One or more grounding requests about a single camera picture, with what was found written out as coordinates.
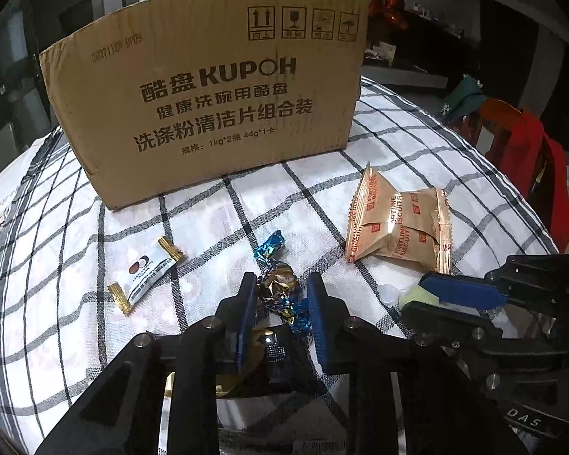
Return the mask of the tan fortune biscuit packet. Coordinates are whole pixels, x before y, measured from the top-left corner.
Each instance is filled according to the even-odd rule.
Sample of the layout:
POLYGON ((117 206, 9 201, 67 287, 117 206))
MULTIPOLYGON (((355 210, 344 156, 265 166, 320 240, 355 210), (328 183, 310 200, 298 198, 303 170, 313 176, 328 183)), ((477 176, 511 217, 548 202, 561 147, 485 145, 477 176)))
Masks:
POLYGON ((400 191, 371 165, 365 168, 348 212, 348 262, 374 255, 448 274, 452 245, 449 203, 443 189, 400 191))

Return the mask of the pale green jelly cup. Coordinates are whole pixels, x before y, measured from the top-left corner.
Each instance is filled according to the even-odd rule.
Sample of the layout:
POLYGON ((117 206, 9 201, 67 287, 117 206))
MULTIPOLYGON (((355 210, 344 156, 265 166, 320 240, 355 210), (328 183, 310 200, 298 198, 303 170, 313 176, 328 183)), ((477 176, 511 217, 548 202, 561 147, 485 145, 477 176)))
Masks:
POLYGON ((415 284, 402 291, 398 298, 397 309, 402 310, 407 304, 412 302, 438 306, 440 304, 440 298, 426 291, 419 284, 415 284))

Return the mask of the green cloth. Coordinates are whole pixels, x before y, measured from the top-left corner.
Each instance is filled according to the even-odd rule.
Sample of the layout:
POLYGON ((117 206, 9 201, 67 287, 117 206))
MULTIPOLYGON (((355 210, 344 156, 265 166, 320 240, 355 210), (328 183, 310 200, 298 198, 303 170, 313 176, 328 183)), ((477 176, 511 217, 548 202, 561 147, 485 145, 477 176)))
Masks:
POLYGON ((458 86, 445 97, 440 117, 445 122, 463 119, 477 111, 486 100, 482 84, 472 76, 465 74, 458 86))

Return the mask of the blue gold candy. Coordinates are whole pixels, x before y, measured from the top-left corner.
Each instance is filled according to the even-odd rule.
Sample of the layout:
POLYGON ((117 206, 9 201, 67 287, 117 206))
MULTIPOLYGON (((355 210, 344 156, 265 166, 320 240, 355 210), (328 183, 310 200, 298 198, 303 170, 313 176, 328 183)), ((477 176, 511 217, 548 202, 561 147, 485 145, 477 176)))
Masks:
POLYGON ((279 259, 286 240, 280 230, 274 231, 254 251, 261 274, 257 278, 258 297, 263 306, 276 314, 298 338, 311 332, 309 305, 302 295, 300 279, 289 263, 279 259))

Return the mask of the white gold sachet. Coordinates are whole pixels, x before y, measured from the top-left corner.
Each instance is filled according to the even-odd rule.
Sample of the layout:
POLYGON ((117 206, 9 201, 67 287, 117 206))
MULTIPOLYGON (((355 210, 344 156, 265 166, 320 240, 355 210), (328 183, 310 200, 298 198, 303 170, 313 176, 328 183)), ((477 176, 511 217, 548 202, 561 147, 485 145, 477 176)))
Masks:
POLYGON ((154 284, 184 259, 185 254, 162 236, 147 246, 140 256, 118 274, 116 280, 108 285, 108 292, 123 314, 130 315, 154 284))

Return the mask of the red heart balloons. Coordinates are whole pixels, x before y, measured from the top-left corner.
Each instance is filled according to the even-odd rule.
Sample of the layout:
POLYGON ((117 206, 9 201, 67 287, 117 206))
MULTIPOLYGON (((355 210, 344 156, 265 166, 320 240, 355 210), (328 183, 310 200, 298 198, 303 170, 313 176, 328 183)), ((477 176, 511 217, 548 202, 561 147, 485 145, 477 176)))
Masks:
POLYGON ((369 30, 373 33, 405 31, 405 0, 371 0, 369 6, 369 30))

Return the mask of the checkered tablecloth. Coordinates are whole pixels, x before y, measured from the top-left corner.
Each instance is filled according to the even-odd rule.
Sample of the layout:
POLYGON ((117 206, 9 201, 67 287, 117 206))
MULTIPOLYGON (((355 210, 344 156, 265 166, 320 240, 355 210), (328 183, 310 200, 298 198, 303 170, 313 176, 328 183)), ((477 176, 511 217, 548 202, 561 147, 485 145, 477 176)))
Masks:
POLYGON ((174 335, 215 311, 259 266, 276 230, 297 277, 318 272, 330 294, 386 334, 405 336, 386 284, 420 270, 344 257, 347 214, 364 168, 402 191, 443 189, 452 269, 481 276, 515 254, 554 254, 545 225, 515 186, 461 136, 365 81, 342 151, 219 178, 112 212, 64 133, 36 140, 0 175, 0 426, 33 453, 136 334, 174 335), (184 254, 124 315, 108 285, 165 236, 184 254))

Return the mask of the red wooden chair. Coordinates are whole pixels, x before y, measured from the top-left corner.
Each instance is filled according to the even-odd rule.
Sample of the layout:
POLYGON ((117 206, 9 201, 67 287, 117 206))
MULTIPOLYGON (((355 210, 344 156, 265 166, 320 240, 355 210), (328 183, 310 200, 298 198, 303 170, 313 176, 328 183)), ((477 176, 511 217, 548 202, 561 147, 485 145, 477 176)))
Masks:
POLYGON ((562 146, 533 113, 502 100, 487 99, 478 118, 480 126, 492 126, 494 133, 487 159, 516 186, 564 252, 569 245, 569 191, 562 146))

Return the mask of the brown cardboard box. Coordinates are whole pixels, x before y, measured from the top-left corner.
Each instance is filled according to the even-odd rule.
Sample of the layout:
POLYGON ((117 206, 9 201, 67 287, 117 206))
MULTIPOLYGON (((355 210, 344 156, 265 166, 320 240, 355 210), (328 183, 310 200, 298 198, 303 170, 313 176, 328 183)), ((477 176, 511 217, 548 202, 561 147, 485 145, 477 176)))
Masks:
POLYGON ((147 0, 45 49, 42 75, 111 210, 342 149, 370 0, 147 0))

